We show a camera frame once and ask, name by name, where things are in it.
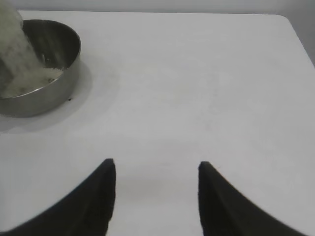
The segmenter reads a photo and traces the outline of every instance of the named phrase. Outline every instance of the white surface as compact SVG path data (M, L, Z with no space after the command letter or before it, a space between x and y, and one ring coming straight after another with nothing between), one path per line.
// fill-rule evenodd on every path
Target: white surface
M117 165L109 235L202 235L197 167L315 235L315 70L276 15L22 12L82 39L73 100L0 118L0 229Z
M315 62L314 0L9 0L19 9L280 14Z

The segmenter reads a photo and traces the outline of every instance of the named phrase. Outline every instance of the white table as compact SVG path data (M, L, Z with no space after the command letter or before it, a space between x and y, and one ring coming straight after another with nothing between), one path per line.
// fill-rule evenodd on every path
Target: white table
M315 235L315 70L286 18L22 15L78 32L82 78L73 99L48 114L0 117L0 230L114 158L110 236L201 236L201 160L274 217Z

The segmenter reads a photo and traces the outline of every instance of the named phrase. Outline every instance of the metal bowl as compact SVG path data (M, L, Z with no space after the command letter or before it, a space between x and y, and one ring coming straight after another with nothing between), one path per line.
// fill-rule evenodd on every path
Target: metal bowl
M30 117L66 101L78 80L81 41L70 27L49 20L25 20L23 31L40 61L63 70L52 83L16 97L0 98L0 114Z

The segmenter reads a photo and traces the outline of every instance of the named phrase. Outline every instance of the gray wall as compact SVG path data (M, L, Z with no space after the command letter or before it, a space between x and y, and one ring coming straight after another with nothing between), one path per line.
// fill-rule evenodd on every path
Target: gray wall
M269 13L286 16L315 63L315 0L10 0L18 9Z

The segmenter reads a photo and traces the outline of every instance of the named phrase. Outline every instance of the bowl rim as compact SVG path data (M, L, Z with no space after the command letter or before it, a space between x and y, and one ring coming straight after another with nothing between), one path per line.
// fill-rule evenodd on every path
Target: bowl rim
M6 97L6 98L1 98L1 97L0 97L0 100L1 100L1 101L11 100L11 99L15 99L15 98L27 96L27 95L29 95L29 94L35 93L35 92L37 92L37 91L39 91L39 90L42 90L42 89L44 89L44 88L49 87L50 85L52 85L53 83L55 83L57 80L59 80L59 79L64 75L64 72L67 71L68 69L70 69L70 68L72 67L72 65L73 65L73 64L78 60L78 58L80 57L80 54L81 54L81 46L82 46L81 38L80 38L80 36L78 35L78 33L77 33L72 27L70 27L70 26L68 26L68 25L66 25L66 24L64 24L64 23L61 23L61 22L59 22L59 21L46 20L46 19L27 19L27 20L23 20L23 23L24 23L24 22L38 22L38 21L45 21L45 22L57 23L57 24L59 24L59 25L62 25L62 26L64 26L64 27L68 28L69 30L71 30L71 31L76 35L76 38L77 38L78 41L79 41L79 50L78 50L78 52L77 52L77 55L76 55L75 59L73 60L73 63L72 63L68 68L64 69L64 70L62 71L61 75L60 75L59 77L57 77L53 82L49 83L49 84L46 85L46 86L42 86L42 87L40 87L40 88L36 88L36 89L34 89L34 90L30 91L30 92L23 93L23 94L21 94L21 95L17 95L17 96L13 96L13 97Z

